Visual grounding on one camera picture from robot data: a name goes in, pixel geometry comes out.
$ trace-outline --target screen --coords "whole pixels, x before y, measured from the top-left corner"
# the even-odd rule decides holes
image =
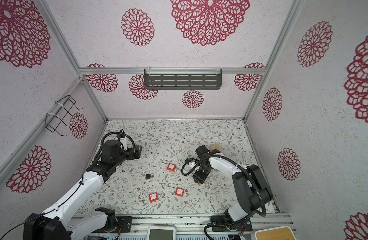
[[[173,230],[151,229],[148,240],[173,240]]]

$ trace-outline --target floral tablecloth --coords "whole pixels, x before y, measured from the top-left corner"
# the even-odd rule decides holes
[[[232,180],[214,169],[206,182],[198,185],[192,174],[181,174],[185,159],[197,158],[197,147],[217,143],[235,162],[257,164],[240,119],[109,121],[105,134],[120,129],[143,146],[142,157],[119,166],[76,214],[90,214],[98,207],[114,209],[116,214],[224,213],[236,202]],[[176,169],[167,170],[167,162],[176,164]],[[143,173],[154,176],[146,180]],[[177,187],[185,189],[183,197],[174,194]],[[155,192],[158,200],[150,202],[148,195]],[[267,211],[275,212],[272,205]]]

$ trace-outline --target black cable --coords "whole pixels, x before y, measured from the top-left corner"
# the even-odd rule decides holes
[[[187,164],[189,164],[190,162],[192,162],[192,161],[189,161],[189,162],[186,162],[186,163],[184,163],[184,165],[182,166],[182,168],[181,168],[181,174],[182,175],[184,175],[184,176],[188,176],[188,175],[190,175],[195,169],[196,169],[196,167],[198,167],[198,166],[200,166],[200,164],[204,161],[204,160],[206,160],[206,159],[208,159],[208,158],[210,158],[210,156],[207,156],[207,157],[203,157],[203,158],[201,158],[196,164],[195,164],[195,166],[189,171],[189,172],[187,172],[187,173],[184,173],[184,167],[187,165]]]
[[[65,204],[65,202],[66,201],[68,201],[75,193],[76,193],[76,191],[80,188],[80,186],[81,185],[84,185],[84,183],[83,183],[83,178],[84,178],[84,173],[82,174],[82,176],[81,176],[81,181],[79,182],[79,186],[77,187],[77,189],[71,194],[71,196],[69,196],[69,198],[67,198],[67,200],[65,200],[62,204],[60,204],[59,206],[57,206],[58,208],[61,206],[61,205],[63,205],[63,204]],[[28,220],[28,221],[25,221],[25,222],[22,222],[22,223],[20,223],[19,225],[17,225],[17,226],[15,226],[15,227],[13,227],[13,228],[11,228],[10,230],[8,230],[8,232],[6,232],[1,238],[0,238],[0,240],[2,240],[10,231],[12,231],[12,230],[14,230],[15,228],[17,228],[18,226],[21,226],[21,225],[23,225],[23,224],[25,224],[25,223],[28,223],[28,222],[30,222],[30,221],[32,221],[32,220],[34,220],[34,219],[37,219],[37,218],[40,218],[40,217],[42,217],[42,216],[44,216],[45,214],[49,214],[50,212],[53,212],[53,211],[55,211],[56,209],[52,209],[51,211],[49,211],[49,212],[46,212],[46,213],[42,213],[42,214],[40,214],[39,216],[37,216],[37,217],[34,217],[34,218],[32,218],[32,219],[30,219],[30,220]]]
[[[132,148],[131,150],[127,150],[126,152],[124,151],[124,154],[125,155],[131,155],[135,149],[135,142],[133,141],[132,137],[130,137],[129,135],[125,134],[124,132],[109,132],[107,134],[105,134],[103,136],[103,138],[101,139],[101,142],[100,142],[100,148],[99,148],[99,151],[97,151],[96,155],[95,155],[95,158],[94,158],[94,161],[98,158],[99,154],[101,153],[101,151],[103,150],[103,147],[102,145],[104,144],[104,141],[105,139],[110,136],[110,135],[114,135],[114,134],[120,134],[120,135],[123,135],[125,137],[127,137],[131,143],[132,143]]]
[[[246,215],[244,218],[241,218],[240,220],[238,220],[236,222],[232,222],[232,223],[207,225],[207,226],[204,227],[204,233],[205,233],[206,237],[209,238],[210,240],[215,240],[214,238],[209,236],[209,234],[206,232],[207,228],[210,228],[210,227],[227,227],[227,226],[231,226],[231,225],[234,225],[234,224],[239,224],[239,223],[243,222],[244,220],[246,220],[247,218],[252,217],[253,215],[254,215],[254,213],[252,212],[252,213]]]
[[[34,220],[34,219],[37,219],[37,218],[40,218],[41,216],[43,216],[43,215],[45,215],[45,214],[49,214],[50,212],[52,212],[52,211],[54,211],[55,209],[52,209],[51,211],[49,211],[49,212],[46,212],[46,213],[44,213],[44,214],[40,214],[39,216],[37,216],[37,217],[34,217],[34,218],[32,218],[32,219],[30,219],[30,220],[28,220],[28,221],[25,221],[25,222],[23,222],[23,223],[20,223],[19,225],[17,225],[17,226],[15,226],[15,227],[13,227],[13,228],[11,228],[10,230],[8,230],[8,232],[6,232],[1,238],[0,238],[0,240],[2,240],[3,239],[3,237],[5,237],[10,231],[12,231],[12,230],[14,230],[15,228],[17,228],[18,226],[20,226],[20,225],[23,225],[23,224],[25,224],[25,223],[28,223],[29,221],[32,221],[32,220]]]
[[[258,200],[259,200],[259,202],[260,202],[260,207],[261,207],[261,210],[262,210],[262,212],[260,212],[260,211],[258,211],[258,210],[255,210],[255,211],[253,211],[252,213],[250,213],[249,215],[253,215],[254,213],[257,213],[257,214],[259,214],[259,215],[261,215],[261,216],[265,217],[265,216],[266,216],[266,208],[265,208],[265,204],[264,204],[263,198],[262,198],[262,196],[261,196],[261,194],[260,194],[260,191],[259,191],[259,189],[258,189],[257,184],[255,183],[255,181],[254,181],[254,179],[252,178],[252,176],[248,173],[248,171],[247,171],[246,169],[244,169],[242,166],[240,166],[239,164],[237,164],[235,161],[233,161],[233,160],[231,160],[231,159],[229,159],[229,158],[227,158],[227,157],[225,157],[225,156],[220,156],[220,155],[210,155],[210,156],[206,156],[206,157],[202,158],[200,161],[198,161],[198,162],[196,163],[196,165],[195,165],[195,166],[194,166],[194,167],[193,167],[193,168],[192,168],[188,173],[184,173],[184,167],[185,167],[187,164],[189,164],[189,162],[186,162],[186,163],[183,165],[183,167],[181,168],[181,174],[182,174],[182,175],[184,175],[184,176],[187,176],[187,175],[191,174],[191,173],[195,170],[195,168],[196,168],[196,167],[198,167],[198,166],[202,163],[202,161],[204,161],[204,160],[206,160],[206,159],[208,159],[208,158],[210,158],[210,157],[222,158],[222,159],[224,159],[224,160],[227,160],[227,161],[229,161],[230,163],[232,163],[233,165],[235,165],[236,167],[238,167],[238,169],[240,169],[240,170],[242,171],[242,173],[244,174],[245,178],[247,178],[247,179],[251,182],[251,184],[252,184],[252,186],[253,186],[253,189],[254,189],[255,193],[257,194]],[[241,220],[239,220],[239,221],[237,221],[237,222],[234,222],[234,223],[219,224],[219,225],[208,225],[208,226],[206,226],[206,227],[204,228],[204,233],[205,233],[205,235],[206,235],[209,239],[214,240],[214,239],[213,239],[213,238],[211,238],[211,237],[208,235],[208,233],[206,232],[206,229],[207,229],[207,228],[210,228],[210,227],[226,227],[226,226],[230,226],[230,225],[234,225],[234,224],[240,223],[240,222],[242,222],[243,220],[244,220],[244,218],[242,218]]]
[[[260,202],[260,207],[261,207],[262,212],[260,212],[258,210],[254,210],[254,212],[257,213],[257,214],[259,214],[262,217],[265,217],[266,216],[266,208],[265,208],[265,204],[264,204],[263,198],[262,198],[262,196],[260,194],[260,191],[258,189],[257,184],[253,180],[252,176],[248,173],[248,171],[246,169],[244,169],[242,166],[240,166],[239,164],[237,164],[235,161],[233,161],[233,160],[231,160],[231,159],[229,159],[229,158],[227,158],[225,156],[211,155],[211,156],[208,156],[208,157],[219,157],[219,158],[225,159],[225,160],[229,161],[230,163],[232,163],[233,165],[235,165],[236,167],[238,167],[238,169],[240,169],[243,172],[243,174],[245,175],[245,177],[251,182],[252,187],[253,187],[255,193],[257,194],[258,201]]]

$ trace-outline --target robotic arm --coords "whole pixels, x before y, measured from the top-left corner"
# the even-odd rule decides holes
[[[237,164],[223,156],[219,150],[208,150],[204,145],[196,149],[196,154],[200,160],[188,158],[184,166],[190,165],[190,162],[192,162],[192,165],[193,162],[196,164],[188,173],[183,172],[183,166],[181,168],[183,175],[189,175],[199,167],[193,175],[194,181],[198,184],[204,183],[212,169],[219,170],[233,180],[237,202],[225,211],[223,221],[219,222],[221,225],[231,225],[233,228],[233,223],[247,215],[258,213],[265,216],[265,204],[273,199],[273,194],[258,166]]]
[[[118,139],[104,142],[112,134],[117,134]],[[126,138],[132,143],[130,149],[127,148]],[[42,214],[31,214],[26,219],[23,240],[79,240],[97,229],[107,232],[114,230],[116,218],[114,210],[111,209],[100,207],[85,218],[78,220],[71,220],[71,218],[84,201],[103,186],[115,172],[116,167],[125,160],[140,158],[141,149],[142,146],[135,146],[133,139],[122,130],[106,134],[101,140],[100,150],[93,163],[87,168],[87,172],[83,174],[80,181],[57,202],[45,209]],[[237,197],[236,204],[225,211],[221,220],[211,218],[211,221],[216,224],[206,226],[205,233],[208,227],[231,226],[233,228],[233,225],[237,225],[237,222],[247,215],[260,213],[255,210],[259,207],[262,208],[263,215],[265,215],[264,204],[269,202],[273,195],[256,165],[248,167],[236,164],[223,156],[220,151],[208,150],[204,145],[197,148],[196,153],[200,160],[188,158],[185,165],[195,163],[194,167],[190,172],[184,173],[184,165],[181,169],[182,174],[189,175],[199,167],[193,179],[196,183],[202,184],[212,169],[220,170],[232,178]],[[251,182],[252,187],[249,187],[247,181]]]
[[[117,134],[118,139],[104,140]],[[127,138],[132,148],[127,147]],[[77,209],[125,160],[140,158],[142,146],[135,146],[131,137],[120,132],[110,132],[101,140],[101,147],[93,163],[87,168],[80,181],[43,214],[31,214],[24,224],[23,240],[79,240],[97,229],[111,231],[116,227],[114,210],[98,208],[91,215],[71,220]]]

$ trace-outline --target red mandala pattern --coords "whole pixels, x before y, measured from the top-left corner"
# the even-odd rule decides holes
[[[311,27],[302,37],[297,57],[300,65],[309,67],[317,63],[329,48],[333,32],[328,22]]]
[[[299,157],[293,152],[292,149],[284,148],[281,150],[277,165],[281,174],[287,180],[295,180],[300,174],[300,161]]]
[[[368,213],[351,215],[345,223],[345,240],[368,240]]]
[[[105,68],[101,64],[90,64],[88,68]],[[117,78],[115,74],[86,74],[87,81],[97,90],[102,92],[112,92],[117,88]]]
[[[356,47],[356,55],[346,68],[348,80],[344,84],[348,90],[349,105],[356,110],[356,118],[368,122],[368,36]]]
[[[34,150],[20,164],[16,172],[9,178],[6,185],[13,192],[29,193],[37,189],[47,179],[51,168],[51,159],[47,150],[35,146]]]
[[[138,74],[133,76],[128,83],[131,93],[140,99],[152,99],[158,94],[158,90],[148,90],[144,85],[144,75]]]
[[[200,107],[204,102],[204,95],[196,90],[190,90],[183,95],[183,103],[188,108]]]
[[[74,137],[84,137],[88,129],[88,123],[85,116],[81,113],[75,113],[69,121],[69,129]]]
[[[276,119],[282,108],[282,98],[280,91],[276,88],[271,88],[266,92],[263,100],[263,113],[268,121]]]
[[[172,17],[183,37],[193,44],[215,45],[225,41],[244,21],[249,0],[171,0]]]
[[[51,49],[47,25],[32,0],[0,0],[0,61],[41,65]]]
[[[244,68],[265,68],[262,63],[251,63]],[[256,88],[261,75],[259,74],[237,74],[234,77],[234,85],[243,91],[249,91]]]
[[[149,44],[155,35],[151,19],[145,12],[136,8],[125,12],[121,28],[125,37],[136,46]]]

